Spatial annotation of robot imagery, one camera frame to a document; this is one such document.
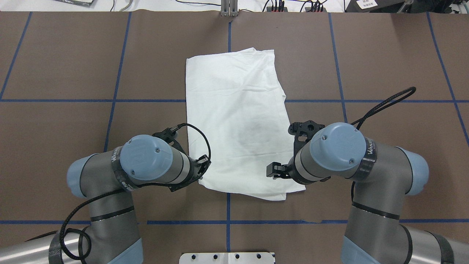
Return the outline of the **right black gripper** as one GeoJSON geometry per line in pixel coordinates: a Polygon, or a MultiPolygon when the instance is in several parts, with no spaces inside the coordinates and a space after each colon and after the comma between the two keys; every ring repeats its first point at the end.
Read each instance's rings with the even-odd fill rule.
{"type": "Polygon", "coordinates": [[[292,157],[287,164],[272,162],[266,167],[266,177],[272,179],[293,179],[299,184],[313,184],[315,182],[326,182],[331,179],[328,177],[317,177],[307,171],[302,161],[302,156],[292,157]]]}

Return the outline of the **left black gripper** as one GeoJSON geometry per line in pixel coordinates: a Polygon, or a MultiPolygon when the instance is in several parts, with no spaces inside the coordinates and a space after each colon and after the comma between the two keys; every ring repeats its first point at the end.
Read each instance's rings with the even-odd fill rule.
{"type": "Polygon", "coordinates": [[[177,178],[167,185],[171,192],[180,190],[188,185],[202,179],[211,165],[211,156],[204,154],[202,157],[194,160],[191,157],[182,157],[182,169],[177,178]]]}

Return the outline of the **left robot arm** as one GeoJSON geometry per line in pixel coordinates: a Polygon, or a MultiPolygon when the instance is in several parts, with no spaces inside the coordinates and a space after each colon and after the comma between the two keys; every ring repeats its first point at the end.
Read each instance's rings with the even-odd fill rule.
{"type": "Polygon", "coordinates": [[[189,157],[169,137],[141,134],[112,151],[75,161],[67,171],[71,192],[84,202],[60,229],[1,250],[2,264],[142,264],[142,237],[132,192],[197,182],[211,153],[189,157]]]}

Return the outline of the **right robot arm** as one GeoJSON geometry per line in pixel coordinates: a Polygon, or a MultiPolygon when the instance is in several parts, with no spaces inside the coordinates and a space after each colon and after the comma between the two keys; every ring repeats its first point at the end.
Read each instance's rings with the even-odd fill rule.
{"type": "Polygon", "coordinates": [[[344,264],[467,264],[468,244],[406,227],[400,215],[406,195],[416,195],[429,179],[419,154],[377,143],[345,122],[294,122],[293,157],[273,162],[267,177],[307,185],[333,176],[354,182],[344,234],[344,264]]]}

